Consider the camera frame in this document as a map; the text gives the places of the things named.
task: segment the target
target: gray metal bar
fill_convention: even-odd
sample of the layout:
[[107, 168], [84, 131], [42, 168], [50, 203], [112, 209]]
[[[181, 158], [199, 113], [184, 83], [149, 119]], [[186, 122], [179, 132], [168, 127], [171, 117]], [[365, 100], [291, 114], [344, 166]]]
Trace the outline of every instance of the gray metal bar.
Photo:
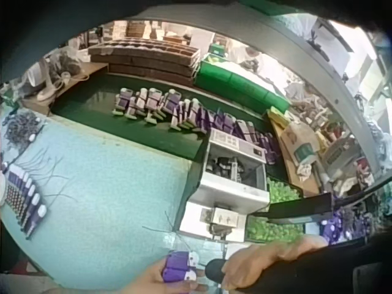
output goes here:
[[321, 93], [348, 125], [375, 176], [380, 165], [375, 142], [362, 114], [334, 69], [302, 38], [285, 26], [241, 4], [151, 7], [133, 20], [162, 20], [195, 26], [239, 40], [277, 59]]

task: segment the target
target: brown box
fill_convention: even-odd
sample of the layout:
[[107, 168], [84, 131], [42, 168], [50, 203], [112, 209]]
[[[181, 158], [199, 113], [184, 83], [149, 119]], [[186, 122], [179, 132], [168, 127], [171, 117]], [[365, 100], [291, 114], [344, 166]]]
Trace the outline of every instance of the brown box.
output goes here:
[[146, 69], [143, 67], [126, 66], [122, 64], [109, 64], [109, 72], [156, 78], [158, 80], [170, 81], [172, 83], [177, 83], [184, 86], [193, 85], [193, 78], [187, 78], [182, 75], [177, 75], [171, 72], [163, 72], [156, 69]]
[[124, 55], [91, 55], [91, 62], [124, 64], [129, 66], [144, 67], [147, 69], [157, 69], [164, 72], [172, 72], [174, 74], [183, 75], [185, 77], [192, 77], [196, 70], [196, 64], [192, 67], [187, 67], [181, 64], [162, 61], [158, 59]]
[[172, 42], [125, 38], [89, 48], [90, 55], [123, 55], [158, 59], [192, 67], [200, 59], [200, 50]]

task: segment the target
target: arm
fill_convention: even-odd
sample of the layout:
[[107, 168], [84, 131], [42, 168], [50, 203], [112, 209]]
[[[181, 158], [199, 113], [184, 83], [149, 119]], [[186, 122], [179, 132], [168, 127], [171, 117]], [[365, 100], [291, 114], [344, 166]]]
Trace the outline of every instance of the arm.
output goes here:
[[253, 285], [262, 272], [279, 260], [292, 261], [299, 256], [327, 246], [321, 236], [303, 236], [293, 243], [275, 241], [267, 245], [251, 245], [235, 253], [222, 268], [222, 288], [234, 290]]

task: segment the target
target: machine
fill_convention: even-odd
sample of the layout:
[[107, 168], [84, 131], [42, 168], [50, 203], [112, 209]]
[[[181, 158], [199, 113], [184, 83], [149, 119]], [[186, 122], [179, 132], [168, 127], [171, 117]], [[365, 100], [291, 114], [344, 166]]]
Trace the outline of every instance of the machine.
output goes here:
[[246, 216], [270, 203], [264, 149], [211, 129], [187, 177], [175, 229], [244, 241]]

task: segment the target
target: white plastic bag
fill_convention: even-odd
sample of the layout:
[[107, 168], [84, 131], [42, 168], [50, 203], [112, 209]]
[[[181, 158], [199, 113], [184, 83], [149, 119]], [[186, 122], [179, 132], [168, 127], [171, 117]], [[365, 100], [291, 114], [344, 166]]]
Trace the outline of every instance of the white plastic bag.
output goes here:
[[71, 76], [82, 73], [81, 61], [77, 55], [78, 51], [70, 46], [53, 50], [50, 55], [50, 63], [55, 71], [61, 76], [63, 72], [69, 72]]

